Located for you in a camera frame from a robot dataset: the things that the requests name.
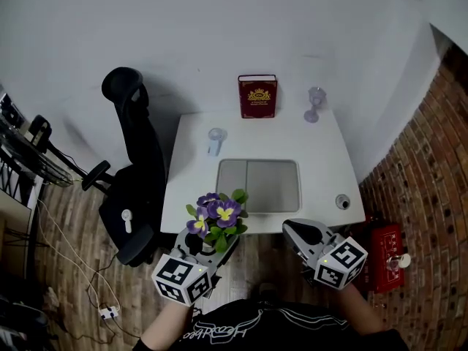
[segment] black office chair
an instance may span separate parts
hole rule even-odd
[[[151,259],[158,246],[173,246],[174,237],[160,233],[166,170],[156,133],[148,120],[148,93],[143,76],[135,69],[119,67],[102,82],[102,93],[114,103],[129,160],[115,177],[108,175],[107,161],[98,164],[84,179],[83,190],[96,186],[107,197],[99,214],[122,264],[138,266]],[[96,183],[110,184],[105,188]],[[132,232],[127,233],[122,211],[132,212]]]

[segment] flower bouquet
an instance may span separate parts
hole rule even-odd
[[[242,190],[234,190],[229,198],[223,193],[211,193],[201,196],[197,201],[197,209],[190,204],[186,209],[195,220],[187,222],[190,234],[198,234],[203,242],[214,246],[216,252],[227,250],[227,237],[245,233],[247,226],[243,219],[249,215],[242,209],[249,198]]]

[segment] forearm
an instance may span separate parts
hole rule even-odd
[[[349,284],[343,290],[329,290],[330,302],[362,336],[383,331],[383,322],[358,289]]]
[[[159,316],[141,336],[147,348],[155,351],[168,350],[184,333],[187,322],[192,318],[192,307],[169,302]]]

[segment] purple flower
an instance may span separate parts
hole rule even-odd
[[[197,219],[187,221],[187,229],[189,229],[190,234],[198,234],[200,238],[206,237],[208,234],[208,224],[206,219],[208,218],[208,212],[204,207],[197,208]]]
[[[216,224],[223,229],[233,226],[241,211],[241,205],[234,200],[215,200],[208,204],[208,215],[212,219],[218,219]]]
[[[209,192],[206,196],[200,196],[197,200],[198,206],[206,205],[206,203],[212,202],[214,200],[219,200],[219,195],[215,192]]]

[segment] book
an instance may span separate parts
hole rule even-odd
[[[273,118],[278,81],[275,75],[238,77],[242,118]]]

